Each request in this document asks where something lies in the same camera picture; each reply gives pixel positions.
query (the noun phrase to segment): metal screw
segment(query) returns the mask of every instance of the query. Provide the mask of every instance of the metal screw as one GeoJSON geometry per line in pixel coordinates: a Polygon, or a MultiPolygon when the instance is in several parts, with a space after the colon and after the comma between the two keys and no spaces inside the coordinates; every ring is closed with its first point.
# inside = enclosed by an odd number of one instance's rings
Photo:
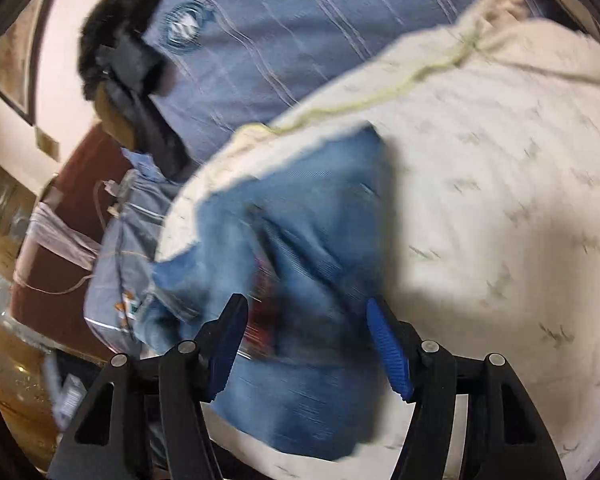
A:
{"type": "Polygon", "coordinates": [[[124,355],[124,354],[114,355],[111,358],[111,364],[114,365],[116,368],[120,368],[121,366],[124,366],[126,364],[126,355],[124,355]]]}
{"type": "Polygon", "coordinates": [[[426,340],[422,342],[422,349],[427,354],[435,354],[438,350],[440,350],[440,345],[435,341],[426,340]]]}
{"type": "Polygon", "coordinates": [[[195,341],[183,341],[178,345],[178,352],[181,354],[190,354],[196,349],[195,341]]]}
{"type": "Polygon", "coordinates": [[[489,356],[489,362],[494,366],[502,366],[507,361],[500,354],[491,354],[489,356]]]}

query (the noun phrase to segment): embroidered logo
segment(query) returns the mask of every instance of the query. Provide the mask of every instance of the embroidered logo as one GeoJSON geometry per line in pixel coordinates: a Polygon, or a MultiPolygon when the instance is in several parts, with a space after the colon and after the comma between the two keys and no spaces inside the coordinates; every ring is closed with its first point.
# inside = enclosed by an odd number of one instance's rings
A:
{"type": "Polygon", "coordinates": [[[208,0],[177,4],[162,20],[161,43],[176,54],[194,50],[205,23],[212,19],[213,5],[208,0]]]}

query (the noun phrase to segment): white bedsheet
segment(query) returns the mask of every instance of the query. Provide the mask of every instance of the white bedsheet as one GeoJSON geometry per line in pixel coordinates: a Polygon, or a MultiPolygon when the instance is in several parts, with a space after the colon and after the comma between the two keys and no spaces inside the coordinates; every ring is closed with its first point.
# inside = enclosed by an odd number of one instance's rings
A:
{"type": "MultiPolygon", "coordinates": [[[[568,478],[583,479],[600,460],[600,46],[527,20],[523,0],[477,0],[454,26],[400,38],[273,126],[404,82],[381,103],[285,135],[240,129],[174,202],[158,257],[196,240],[196,205],[210,193],[371,122],[395,163],[390,305],[455,354],[507,357],[568,478]],[[416,70],[454,57],[462,62],[411,84],[416,70]]],[[[458,402],[449,478],[459,471],[463,410],[458,402]]],[[[274,478],[389,478],[411,412],[387,392],[376,439],[337,463],[282,455],[211,414],[209,426],[274,478]]]]}

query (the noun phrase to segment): white wall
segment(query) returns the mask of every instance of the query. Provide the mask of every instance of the white wall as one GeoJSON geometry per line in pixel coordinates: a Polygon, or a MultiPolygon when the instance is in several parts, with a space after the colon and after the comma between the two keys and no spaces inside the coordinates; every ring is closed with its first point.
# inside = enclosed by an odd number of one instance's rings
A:
{"type": "Polygon", "coordinates": [[[40,50],[36,123],[60,143],[60,163],[36,148],[33,127],[0,99],[0,165],[38,193],[93,122],[77,73],[82,22],[99,0],[54,0],[40,50]]]}

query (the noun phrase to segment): blue gripper pad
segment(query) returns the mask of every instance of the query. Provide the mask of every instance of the blue gripper pad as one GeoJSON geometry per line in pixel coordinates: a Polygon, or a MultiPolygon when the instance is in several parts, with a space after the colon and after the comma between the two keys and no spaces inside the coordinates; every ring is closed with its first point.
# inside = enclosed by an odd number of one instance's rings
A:
{"type": "Polygon", "coordinates": [[[234,294],[215,322],[217,324],[214,326],[214,336],[217,339],[209,356],[209,383],[206,388],[209,399],[215,399],[226,386],[247,326],[248,315],[247,300],[240,294],[234,294]]]}
{"type": "Polygon", "coordinates": [[[382,358],[384,371],[392,389],[400,394],[402,400],[408,401],[413,394],[409,359],[405,357],[376,300],[369,300],[366,303],[366,324],[376,344],[376,350],[382,358]]]}

